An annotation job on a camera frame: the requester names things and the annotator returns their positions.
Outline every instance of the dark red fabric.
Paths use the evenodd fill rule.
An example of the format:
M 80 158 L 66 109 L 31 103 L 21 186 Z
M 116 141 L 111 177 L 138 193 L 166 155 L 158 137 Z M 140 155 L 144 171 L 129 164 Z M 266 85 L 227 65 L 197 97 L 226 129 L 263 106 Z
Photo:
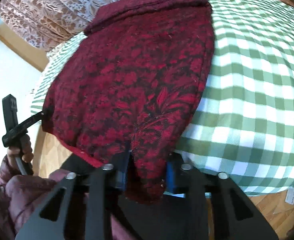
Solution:
M 131 142 L 129 188 L 164 191 L 168 154 L 199 104 L 214 52 L 208 0 L 121 0 L 103 6 L 52 83 L 43 130 L 93 166 Z

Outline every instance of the wooden floor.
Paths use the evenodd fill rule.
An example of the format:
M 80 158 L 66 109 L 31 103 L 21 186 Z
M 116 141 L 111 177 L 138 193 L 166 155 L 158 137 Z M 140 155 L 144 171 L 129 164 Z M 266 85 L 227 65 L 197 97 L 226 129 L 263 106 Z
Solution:
M 40 131 L 34 154 L 35 174 L 47 178 L 51 172 L 60 167 L 71 152 L 63 147 L 55 136 Z M 280 239 L 285 239 L 287 232 L 294 227 L 294 206 L 285 203 L 285 197 L 286 191 L 250 198 Z

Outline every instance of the black handheld tool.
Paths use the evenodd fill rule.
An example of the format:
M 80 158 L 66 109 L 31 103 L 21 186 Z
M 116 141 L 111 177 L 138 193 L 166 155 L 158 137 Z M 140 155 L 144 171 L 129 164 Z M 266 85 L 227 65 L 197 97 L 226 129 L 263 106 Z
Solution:
M 22 175 L 33 175 L 32 166 L 30 163 L 25 163 L 22 160 L 22 145 L 21 138 L 27 134 L 27 128 L 41 120 L 45 115 L 46 110 L 43 110 L 27 120 L 18 124 L 17 119 L 17 101 L 13 95 L 7 95 L 2 99 L 3 117 L 5 120 L 6 134 L 2 137 L 2 143 L 5 147 L 16 146 L 20 148 L 20 153 L 16 157 L 16 162 Z

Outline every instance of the white label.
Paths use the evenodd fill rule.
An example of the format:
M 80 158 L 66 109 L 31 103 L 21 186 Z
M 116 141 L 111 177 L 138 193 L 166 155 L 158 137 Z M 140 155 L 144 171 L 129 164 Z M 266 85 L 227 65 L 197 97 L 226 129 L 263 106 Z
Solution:
M 287 190 L 285 202 L 292 205 L 294 204 L 294 188 L 289 188 Z

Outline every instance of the checkered tablecloth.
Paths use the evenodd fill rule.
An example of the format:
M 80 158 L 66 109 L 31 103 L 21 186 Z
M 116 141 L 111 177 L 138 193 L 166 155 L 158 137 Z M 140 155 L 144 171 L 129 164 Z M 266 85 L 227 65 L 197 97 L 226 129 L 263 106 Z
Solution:
M 294 8 L 278 0 L 209 2 L 212 69 L 176 151 L 202 171 L 230 174 L 248 195 L 285 190 L 294 186 Z M 72 38 L 50 62 L 33 113 L 84 38 Z

